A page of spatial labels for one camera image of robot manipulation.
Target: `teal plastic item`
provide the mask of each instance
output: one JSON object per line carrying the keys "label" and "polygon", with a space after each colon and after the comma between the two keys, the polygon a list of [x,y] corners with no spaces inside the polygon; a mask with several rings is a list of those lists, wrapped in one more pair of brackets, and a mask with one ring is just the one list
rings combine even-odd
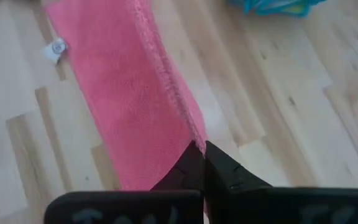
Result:
{"label": "teal plastic item", "polygon": [[286,14],[305,17],[312,6],[325,0],[232,0],[243,7],[244,14],[254,11],[260,16]]}

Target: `wooden floor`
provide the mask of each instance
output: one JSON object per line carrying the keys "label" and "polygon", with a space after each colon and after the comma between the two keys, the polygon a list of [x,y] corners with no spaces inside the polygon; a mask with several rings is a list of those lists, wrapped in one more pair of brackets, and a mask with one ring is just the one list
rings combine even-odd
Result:
{"label": "wooden floor", "polygon": [[[307,19],[245,17],[223,0],[153,9],[213,143],[273,185],[358,187],[358,0]],[[69,64],[41,53],[53,37],[39,3],[0,1],[0,223],[118,188]]]}

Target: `fabric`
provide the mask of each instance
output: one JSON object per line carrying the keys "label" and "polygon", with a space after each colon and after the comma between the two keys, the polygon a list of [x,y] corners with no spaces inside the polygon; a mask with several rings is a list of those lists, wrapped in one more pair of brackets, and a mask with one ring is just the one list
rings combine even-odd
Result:
{"label": "fabric", "polygon": [[122,189],[150,190],[192,140],[205,149],[202,115],[172,69],[147,2],[62,0],[47,12]]}

